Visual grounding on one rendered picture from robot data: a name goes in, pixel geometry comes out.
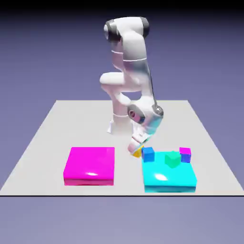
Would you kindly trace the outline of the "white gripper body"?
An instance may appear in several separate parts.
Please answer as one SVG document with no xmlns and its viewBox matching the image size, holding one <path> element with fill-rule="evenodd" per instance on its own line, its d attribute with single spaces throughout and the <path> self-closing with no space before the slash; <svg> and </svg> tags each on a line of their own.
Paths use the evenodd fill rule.
<svg viewBox="0 0 244 244">
<path fill-rule="evenodd" d="M 143 142 L 139 142 L 137 140 L 135 140 L 134 138 L 131 138 L 130 143 L 128 145 L 128 151 L 130 153 L 134 153 L 136 152 L 139 148 L 141 148 L 143 146 Z"/>
</svg>

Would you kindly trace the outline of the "small yellow cube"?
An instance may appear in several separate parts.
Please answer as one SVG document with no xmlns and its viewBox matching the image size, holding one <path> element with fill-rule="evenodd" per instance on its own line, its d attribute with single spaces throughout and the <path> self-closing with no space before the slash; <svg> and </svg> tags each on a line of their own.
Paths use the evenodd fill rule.
<svg viewBox="0 0 244 244">
<path fill-rule="evenodd" d="M 144 146 L 142 145 L 140 148 L 138 148 L 136 151 L 134 151 L 131 155 L 136 158 L 140 158 L 142 156 L 142 148 Z"/>
</svg>

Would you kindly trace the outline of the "small blue cube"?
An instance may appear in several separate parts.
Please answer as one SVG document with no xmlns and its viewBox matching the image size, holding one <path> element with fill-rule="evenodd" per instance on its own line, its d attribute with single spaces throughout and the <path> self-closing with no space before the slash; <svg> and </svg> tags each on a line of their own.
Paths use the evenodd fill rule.
<svg viewBox="0 0 244 244">
<path fill-rule="evenodd" d="M 155 152 L 152 147 L 143 147 L 142 148 L 142 159 L 146 162 L 153 162 L 155 159 Z"/>
</svg>

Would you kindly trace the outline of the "small green cube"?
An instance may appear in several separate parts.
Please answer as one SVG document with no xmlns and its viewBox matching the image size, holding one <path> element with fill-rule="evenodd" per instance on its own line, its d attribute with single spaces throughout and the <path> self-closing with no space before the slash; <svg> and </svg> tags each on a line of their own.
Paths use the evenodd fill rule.
<svg viewBox="0 0 244 244">
<path fill-rule="evenodd" d="M 181 163 L 181 154 L 176 151 L 166 152 L 164 161 L 170 168 L 175 168 Z"/>
</svg>

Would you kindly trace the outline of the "small magenta cube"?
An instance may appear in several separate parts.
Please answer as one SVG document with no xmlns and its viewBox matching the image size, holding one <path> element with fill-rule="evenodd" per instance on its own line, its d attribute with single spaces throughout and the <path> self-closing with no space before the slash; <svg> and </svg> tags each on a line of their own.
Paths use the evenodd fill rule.
<svg viewBox="0 0 244 244">
<path fill-rule="evenodd" d="M 180 147 L 179 153 L 181 155 L 181 162 L 190 163 L 190 161 L 191 161 L 191 148 Z"/>
</svg>

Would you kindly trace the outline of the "large cyan box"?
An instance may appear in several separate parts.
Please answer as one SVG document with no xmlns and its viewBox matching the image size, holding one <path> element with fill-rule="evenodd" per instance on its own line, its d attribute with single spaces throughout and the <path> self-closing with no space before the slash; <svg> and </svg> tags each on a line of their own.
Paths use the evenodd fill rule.
<svg viewBox="0 0 244 244">
<path fill-rule="evenodd" d="M 190 163 L 181 162 L 170 168 L 165 164 L 166 152 L 155 152 L 153 162 L 142 159 L 142 175 L 146 193 L 193 193 L 197 178 Z"/>
</svg>

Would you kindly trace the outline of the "large magenta box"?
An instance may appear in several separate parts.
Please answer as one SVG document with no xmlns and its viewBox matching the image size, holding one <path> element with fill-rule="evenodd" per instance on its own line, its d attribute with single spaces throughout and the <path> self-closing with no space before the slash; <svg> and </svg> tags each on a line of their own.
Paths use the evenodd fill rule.
<svg viewBox="0 0 244 244">
<path fill-rule="evenodd" d="M 63 179 L 66 186 L 114 185 L 115 148 L 72 147 Z"/>
</svg>

